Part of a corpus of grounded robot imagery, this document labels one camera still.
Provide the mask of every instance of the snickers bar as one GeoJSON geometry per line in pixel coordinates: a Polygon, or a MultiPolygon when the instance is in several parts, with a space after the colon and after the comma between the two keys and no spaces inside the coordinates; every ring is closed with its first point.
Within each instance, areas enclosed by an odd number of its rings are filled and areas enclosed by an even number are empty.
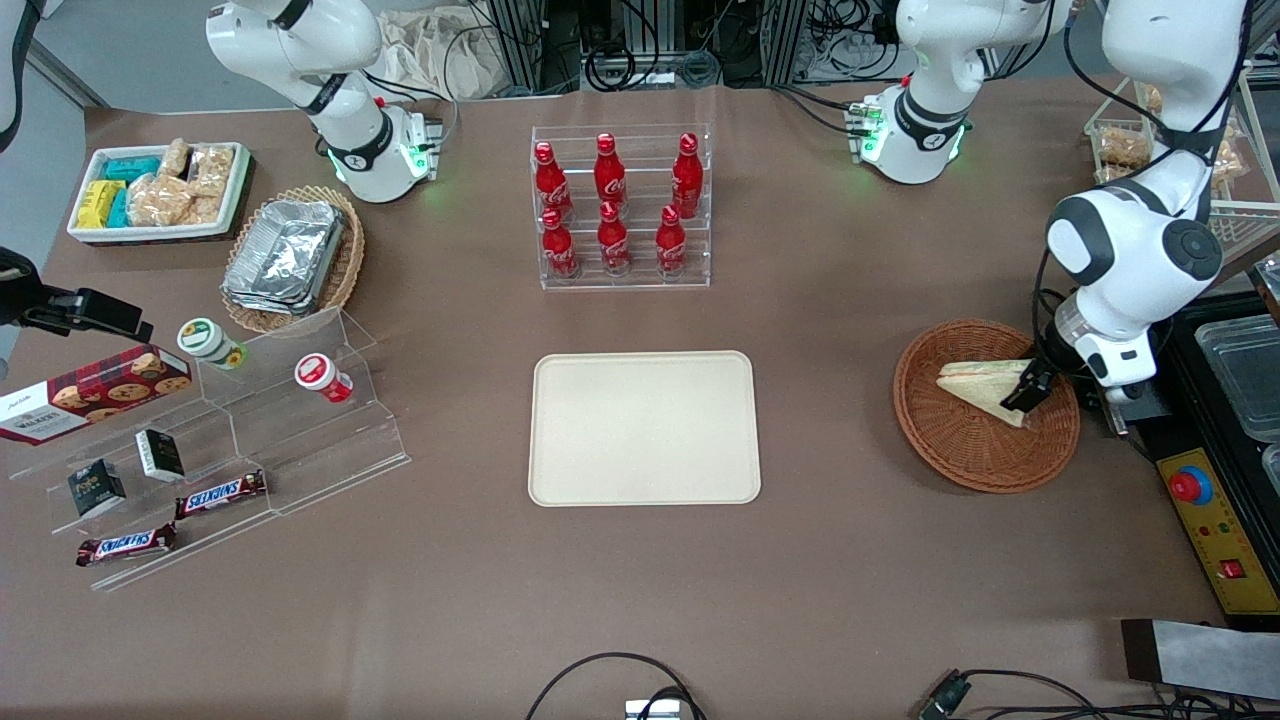
{"type": "Polygon", "coordinates": [[[174,529],[173,523],[169,523],[145,533],[133,533],[132,536],[110,539],[84,541],[76,552],[76,564],[81,568],[87,568],[115,557],[137,557],[140,555],[169,552],[174,548],[177,539],[178,532],[174,529]]]}
{"type": "Polygon", "coordinates": [[[174,510],[173,519],[182,520],[188,515],[212,510],[219,505],[227,505],[228,502],[260,492],[266,492],[266,478],[261,470],[255,470],[229,483],[197,492],[191,497],[179,497],[175,501],[177,509],[174,510]]]}

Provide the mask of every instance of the wicker basket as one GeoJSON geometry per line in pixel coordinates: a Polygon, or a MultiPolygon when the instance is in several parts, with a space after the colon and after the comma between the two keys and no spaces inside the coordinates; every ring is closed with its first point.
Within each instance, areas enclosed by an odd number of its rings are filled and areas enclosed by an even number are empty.
{"type": "Polygon", "coordinates": [[[1066,468],[1080,439],[1080,411],[1066,378],[1014,428],[937,386],[947,363],[1019,357],[1032,341],[987,320],[954,320],[915,338],[893,374],[893,410],[906,439],[937,471],[984,492],[1024,492],[1066,468]]]}
{"type": "MultiPolygon", "coordinates": [[[[319,313],[326,307],[342,307],[347,304],[347,300],[351,299],[351,292],[356,288],[356,277],[360,274],[360,264],[365,260],[365,229],[360,225],[360,217],[356,215],[356,209],[351,205],[349,200],[342,196],[342,193],[328,187],[307,186],[287,190],[268,202],[273,202],[274,200],[329,202],[340,208],[343,214],[347,217],[347,223],[342,229],[342,245],[338,247],[338,252],[333,259],[333,265],[329,268],[329,278],[325,281],[324,292],[320,295],[320,304],[316,306],[316,311],[319,313]]],[[[236,246],[232,247],[232,255],[227,260],[228,269],[230,269],[232,263],[236,261],[236,255],[239,254],[241,247],[244,245],[244,236],[248,234],[248,228],[253,225],[253,222],[257,220],[259,213],[261,213],[265,206],[266,202],[255,210],[241,228],[239,236],[236,237],[236,246]]],[[[241,307],[225,296],[223,296],[223,305],[227,306],[227,311],[230,313],[230,316],[236,320],[237,325],[260,333],[279,329],[289,323],[293,323],[294,320],[302,319],[301,315],[266,313],[264,310],[241,307]]]]}

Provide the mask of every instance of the aluminum foil container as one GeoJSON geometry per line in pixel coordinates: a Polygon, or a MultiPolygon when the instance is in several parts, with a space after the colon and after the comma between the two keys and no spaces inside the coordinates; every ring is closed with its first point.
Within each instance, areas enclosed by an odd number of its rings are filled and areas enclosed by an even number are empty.
{"type": "Polygon", "coordinates": [[[342,210],[328,202],[269,202],[227,269],[223,293],[252,310],[315,311],[344,224],[342,210]]]}

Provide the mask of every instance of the brown table surface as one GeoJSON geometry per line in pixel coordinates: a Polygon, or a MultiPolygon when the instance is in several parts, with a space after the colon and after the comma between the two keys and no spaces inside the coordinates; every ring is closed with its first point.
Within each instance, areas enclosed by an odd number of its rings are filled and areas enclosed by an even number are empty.
{"type": "MultiPolygon", "coordinates": [[[[1117,619],[1220,619],[1152,469],[1087,420],[1047,487],[964,491],[913,452],[890,392],[899,354],[934,323],[1027,327],[1044,218],[1091,181],[1080,128],[1098,102],[1074,79],[993,83],[964,152],[920,187],[854,167],[836,133],[767,91],[466,105],[439,181],[358,204],[369,254],[348,310],[383,343],[375,382],[413,462],[106,594],[50,538],[44,493],[3,483],[4,715],[512,719],[605,650],[669,662],[714,719],[902,717],[950,666],[1149,701],[1123,679],[1117,619]],[[714,118],[712,287],[544,293],[530,127],[680,118],[714,118]],[[540,357],[719,348],[755,368],[756,501],[529,500],[540,357]]],[[[244,142],[255,205],[335,184],[297,111],[87,124],[91,149],[244,142]]],[[[165,342],[193,315],[224,316],[228,249],[61,236],[45,277],[141,304],[165,342]]],[[[124,346],[24,331],[5,388],[124,346]]],[[[611,662],[543,712],[618,717],[662,684],[611,662]]],[[[1001,680],[973,698],[1062,700],[1001,680]]]]}

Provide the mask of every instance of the cookie box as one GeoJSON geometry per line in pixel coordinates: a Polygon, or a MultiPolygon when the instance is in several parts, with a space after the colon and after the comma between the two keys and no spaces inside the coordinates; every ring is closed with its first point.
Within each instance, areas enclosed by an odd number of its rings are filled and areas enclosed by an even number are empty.
{"type": "Polygon", "coordinates": [[[186,363],[140,345],[0,397],[0,437],[40,445],[189,386],[186,363]]]}

